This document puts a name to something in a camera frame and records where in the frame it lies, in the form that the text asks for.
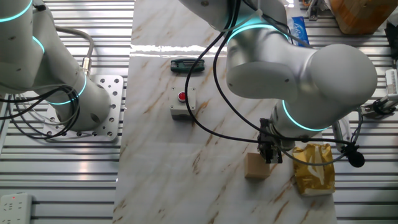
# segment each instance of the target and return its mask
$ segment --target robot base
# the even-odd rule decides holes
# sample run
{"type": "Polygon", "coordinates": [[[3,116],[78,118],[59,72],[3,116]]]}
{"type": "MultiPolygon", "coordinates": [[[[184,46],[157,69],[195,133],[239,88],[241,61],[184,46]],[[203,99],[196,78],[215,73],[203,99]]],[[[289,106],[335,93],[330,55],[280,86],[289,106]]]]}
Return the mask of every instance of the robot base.
{"type": "MultiPolygon", "coordinates": [[[[49,139],[48,142],[112,142],[118,136],[119,118],[121,114],[121,102],[123,92],[123,77],[119,75],[93,75],[90,77],[93,82],[101,85],[109,93],[111,98],[111,110],[108,117],[92,131],[68,131],[66,136],[59,136],[49,139]]],[[[47,117],[59,122],[55,109],[49,106],[47,117]]],[[[44,133],[55,134],[63,126],[52,126],[45,124],[44,133]]]]}

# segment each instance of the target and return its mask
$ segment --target teal light ring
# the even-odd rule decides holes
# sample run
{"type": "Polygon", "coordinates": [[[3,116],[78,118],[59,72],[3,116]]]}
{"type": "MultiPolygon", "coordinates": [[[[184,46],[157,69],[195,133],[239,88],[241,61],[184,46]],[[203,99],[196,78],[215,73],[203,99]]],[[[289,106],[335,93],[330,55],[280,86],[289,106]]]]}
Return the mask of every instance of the teal light ring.
{"type": "MultiPolygon", "coordinates": [[[[86,88],[86,84],[87,84],[87,76],[85,75],[85,84],[83,85],[83,88],[82,88],[81,91],[79,92],[78,96],[80,96],[80,95],[83,93],[83,91],[84,91],[85,88],[86,88]]],[[[65,105],[65,104],[67,104],[67,103],[72,102],[73,100],[74,100],[74,99],[69,100],[69,101],[66,101],[66,102],[63,102],[63,103],[51,103],[51,102],[49,102],[49,103],[52,104],[52,105],[65,105]]]]}
{"type": "Polygon", "coordinates": [[[32,3],[33,3],[33,0],[30,0],[29,5],[27,5],[27,7],[22,12],[16,14],[15,16],[11,16],[11,17],[8,17],[8,18],[5,18],[5,19],[0,19],[0,22],[8,22],[8,21],[17,19],[21,15],[25,14],[25,12],[27,12],[30,9],[30,7],[32,7],[32,3]]]}
{"type": "Polygon", "coordinates": [[[273,30],[276,30],[276,31],[280,32],[280,31],[277,30],[274,26],[269,25],[269,24],[253,24],[253,25],[247,25],[247,26],[244,26],[244,27],[241,27],[241,28],[236,29],[236,30],[232,33],[231,37],[229,37],[229,39],[228,39],[228,41],[227,41],[227,44],[228,44],[228,42],[229,42],[236,34],[238,34],[238,33],[240,33],[240,32],[243,32],[243,31],[245,31],[245,30],[257,29],[257,28],[273,29],[273,30]]]}
{"type": "Polygon", "coordinates": [[[285,113],[286,113],[287,117],[288,117],[295,125],[297,125],[298,127],[302,128],[302,129],[305,129],[305,130],[308,130],[308,131],[316,131],[316,132],[318,132],[318,131],[324,131],[324,130],[328,129],[328,128],[323,128],[323,129],[312,129],[312,128],[307,128],[307,127],[305,127],[305,126],[302,126],[301,124],[299,124],[297,121],[295,121],[295,120],[291,117],[291,115],[289,114],[289,112],[287,112],[287,109],[286,109],[286,105],[285,105],[285,101],[284,101],[284,100],[282,100],[282,105],[283,105],[283,107],[284,107],[284,110],[285,110],[285,113]]]}
{"type": "Polygon", "coordinates": [[[36,37],[33,37],[33,40],[42,48],[43,54],[44,54],[45,51],[44,51],[44,46],[42,45],[42,43],[39,40],[37,40],[36,37]]]}

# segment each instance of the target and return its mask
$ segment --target brown bag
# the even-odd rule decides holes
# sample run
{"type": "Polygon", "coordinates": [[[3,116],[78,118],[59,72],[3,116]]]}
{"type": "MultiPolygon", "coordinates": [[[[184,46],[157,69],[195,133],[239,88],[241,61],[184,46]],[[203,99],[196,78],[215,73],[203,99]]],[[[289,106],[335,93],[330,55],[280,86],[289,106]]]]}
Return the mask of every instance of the brown bag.
{"type": "Polygon", "coordinates": [[[345,34],[372,34],[398,6],[398,0],[331,0],[340,30],[345,34]]]}

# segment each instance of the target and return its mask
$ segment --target small brown box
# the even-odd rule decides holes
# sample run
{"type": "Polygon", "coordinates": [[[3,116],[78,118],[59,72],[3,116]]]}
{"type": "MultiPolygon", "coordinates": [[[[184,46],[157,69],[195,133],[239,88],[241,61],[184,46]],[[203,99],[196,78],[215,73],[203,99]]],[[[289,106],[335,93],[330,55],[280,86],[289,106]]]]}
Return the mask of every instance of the small brown box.
{"type": "Polygon", "coordinates": [[[266,179],[271,174],[269,164],[258,153],[247,153],[244,158],[244,177],[266,179]]]}

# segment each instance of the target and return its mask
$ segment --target emergency stop button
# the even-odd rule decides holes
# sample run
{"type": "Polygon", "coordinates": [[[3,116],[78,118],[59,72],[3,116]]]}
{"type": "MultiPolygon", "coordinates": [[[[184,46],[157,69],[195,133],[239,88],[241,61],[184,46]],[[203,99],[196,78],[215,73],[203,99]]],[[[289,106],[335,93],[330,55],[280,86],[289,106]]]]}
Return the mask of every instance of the emergency stop button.
{"type": "Polygon", "coordinates": [[[186,97],[185,97],[185,92],[180,92],[180,93],[178,94],[177,98],[178,98],[179,102],[184,103],[184,102],[185,102],[185,99],[186,99],[186,97]]]}

